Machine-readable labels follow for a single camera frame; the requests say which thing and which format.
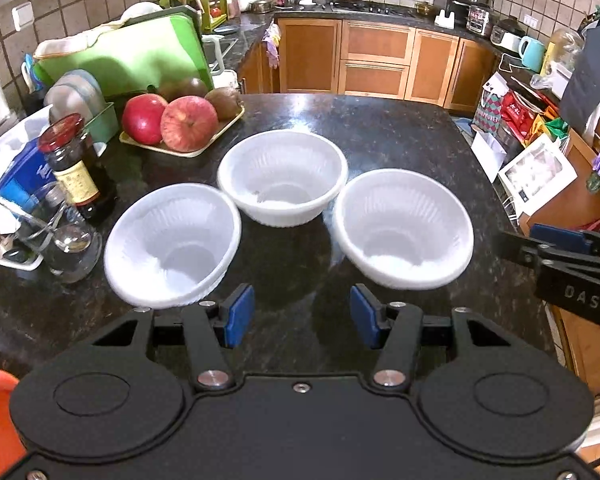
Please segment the white bowl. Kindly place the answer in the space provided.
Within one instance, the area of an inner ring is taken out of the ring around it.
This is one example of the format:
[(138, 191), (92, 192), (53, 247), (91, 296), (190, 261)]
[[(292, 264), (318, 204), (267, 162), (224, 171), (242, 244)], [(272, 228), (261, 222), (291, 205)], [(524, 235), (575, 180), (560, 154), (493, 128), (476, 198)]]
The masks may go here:
[(240, 214), (225, 193), (172, 184), (143, 196), (117, 220), (106, 240), (104, 272), (117, 296), (134, 307), (181, 307), (219, 286), (240, 238)]
[(343, 151), (316, 133), (292, 129), (249, 136), (230, 148), (217, 184), (251, 220), (294, 228), (316, 219), (349, 179)]
[(455, 281), (474, 253), (465, 206), (418, 172), (385, 168), (347, 182), (332, 211), (333, 236), (373, 282), (396, 290), (431, 290)]

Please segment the red gift bag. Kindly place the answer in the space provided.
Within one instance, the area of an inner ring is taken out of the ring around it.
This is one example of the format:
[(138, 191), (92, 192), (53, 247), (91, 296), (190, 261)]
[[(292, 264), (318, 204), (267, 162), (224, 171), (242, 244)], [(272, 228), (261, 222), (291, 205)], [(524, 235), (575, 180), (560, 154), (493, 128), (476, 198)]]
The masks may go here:
[(527, 145), (532, 136), (532, 125), (536, 114), (518, 98), (517, 93), (509, 90), (502, 101), (501, 118), (514, 137)]

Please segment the clear glass cup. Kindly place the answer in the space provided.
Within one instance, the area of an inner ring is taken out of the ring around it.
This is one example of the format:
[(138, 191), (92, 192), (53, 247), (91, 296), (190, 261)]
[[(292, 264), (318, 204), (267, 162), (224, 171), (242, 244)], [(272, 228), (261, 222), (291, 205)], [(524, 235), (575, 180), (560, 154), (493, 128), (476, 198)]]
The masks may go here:
[(49, 182), (38, 188), (23, 210), (36, 222), (21, 219), (16, 231), (18, 240), (41, 256), (63, 283), (86, 278), (100, 258), (102, 238), (80, 214), (64, 186)]

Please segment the dark hanging apron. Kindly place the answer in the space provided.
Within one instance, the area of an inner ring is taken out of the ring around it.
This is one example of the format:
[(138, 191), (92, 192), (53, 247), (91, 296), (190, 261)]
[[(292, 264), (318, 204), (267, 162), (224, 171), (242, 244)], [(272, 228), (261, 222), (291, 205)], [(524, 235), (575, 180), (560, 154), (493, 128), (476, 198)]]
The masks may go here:
[(584, 47), (560, 98), (560, 116), (582, 136), (592, 136), (600, 120), (600, 19), (584, 37)]

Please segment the teal electric kettle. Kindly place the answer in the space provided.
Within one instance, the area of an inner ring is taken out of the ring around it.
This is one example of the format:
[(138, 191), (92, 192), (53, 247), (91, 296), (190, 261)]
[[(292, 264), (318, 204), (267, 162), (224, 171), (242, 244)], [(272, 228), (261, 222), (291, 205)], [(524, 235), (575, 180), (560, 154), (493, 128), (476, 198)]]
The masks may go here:
[(524, 36), (518, 44), (518, 54), (522, 66), (534, 73), (539, 73), (543, 66), (545, 46), (540, 40)]

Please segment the striped red apple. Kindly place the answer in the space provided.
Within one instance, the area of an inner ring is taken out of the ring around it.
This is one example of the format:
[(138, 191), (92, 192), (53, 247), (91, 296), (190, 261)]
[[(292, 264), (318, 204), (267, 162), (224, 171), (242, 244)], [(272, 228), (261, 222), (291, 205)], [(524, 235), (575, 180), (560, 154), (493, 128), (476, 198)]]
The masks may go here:
[(164, 144), (187, 153), (204, 148), (219, 130), (214, 107), (200, 96), (182, 96), (166, 106), (161, 118)]

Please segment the dark sauce jar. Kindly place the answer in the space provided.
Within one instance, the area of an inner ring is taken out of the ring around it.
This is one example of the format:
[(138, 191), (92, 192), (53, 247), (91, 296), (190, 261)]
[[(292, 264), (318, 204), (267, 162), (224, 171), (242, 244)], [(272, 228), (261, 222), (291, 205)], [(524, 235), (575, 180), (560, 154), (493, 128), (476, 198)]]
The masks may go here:
[(102, 166), (94, 141), (78, 113), (50, 125), (37, 139), (54, 177), (86, 221), (98, 226), (111, 214), (116, 187)]

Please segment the dark red apple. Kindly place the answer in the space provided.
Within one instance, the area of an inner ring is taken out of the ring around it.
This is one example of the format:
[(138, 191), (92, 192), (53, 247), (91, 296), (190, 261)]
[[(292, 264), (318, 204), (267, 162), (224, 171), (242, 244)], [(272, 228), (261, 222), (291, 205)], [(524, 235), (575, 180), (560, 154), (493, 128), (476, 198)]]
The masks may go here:
[(145, 93), (128, 100), (122, 115), (122, 129), (132, 140), (146, 145), (162, 141), (161, 118), (167, 101), (158, 94)]

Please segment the brown kiwi fruit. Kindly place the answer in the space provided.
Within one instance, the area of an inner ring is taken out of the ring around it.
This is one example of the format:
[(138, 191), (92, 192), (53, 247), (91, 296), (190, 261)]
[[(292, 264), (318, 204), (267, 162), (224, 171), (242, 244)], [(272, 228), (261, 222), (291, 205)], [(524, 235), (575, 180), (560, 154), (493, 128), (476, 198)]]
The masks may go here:
[(241, 94), (235, 88), (216, 88), (208, 92), (204, 99), (214, 107), (220, 122), (234, 119), (242, 110)]

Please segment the blue white carton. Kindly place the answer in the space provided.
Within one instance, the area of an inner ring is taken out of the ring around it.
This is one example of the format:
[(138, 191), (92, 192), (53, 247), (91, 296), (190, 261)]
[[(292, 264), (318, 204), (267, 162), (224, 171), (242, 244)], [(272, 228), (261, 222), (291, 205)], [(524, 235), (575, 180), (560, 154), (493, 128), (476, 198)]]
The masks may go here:
[(32, 212), (38, 203), (37, 192), (56, 181), (52, 169), (39, 151), (37, 140), (27, 142), (0, 178), (0, 196)]

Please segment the green cutting board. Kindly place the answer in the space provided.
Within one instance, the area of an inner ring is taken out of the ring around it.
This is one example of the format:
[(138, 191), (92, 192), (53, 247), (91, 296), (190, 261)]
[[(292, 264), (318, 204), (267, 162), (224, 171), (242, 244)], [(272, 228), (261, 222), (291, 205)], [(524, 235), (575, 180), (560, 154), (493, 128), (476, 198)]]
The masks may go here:
[(212, 88), (199, 25), (195, 10), (176, 6), (45, 40), (33, 54), (34, 74), (50, 86), (71, 70), (86, 70), (107, 98), (188, 77)]

